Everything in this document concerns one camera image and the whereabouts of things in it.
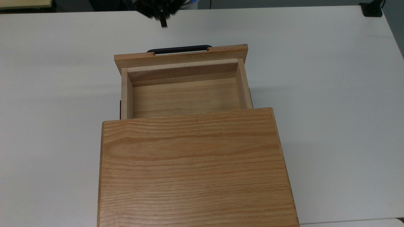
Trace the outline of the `black Franka gripper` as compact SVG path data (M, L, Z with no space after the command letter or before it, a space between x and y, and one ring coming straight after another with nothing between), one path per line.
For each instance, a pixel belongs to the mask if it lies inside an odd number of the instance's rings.
M167 28L167 18L176 14L183 0L133 0L133 8L146 17L160 19L161 27Z

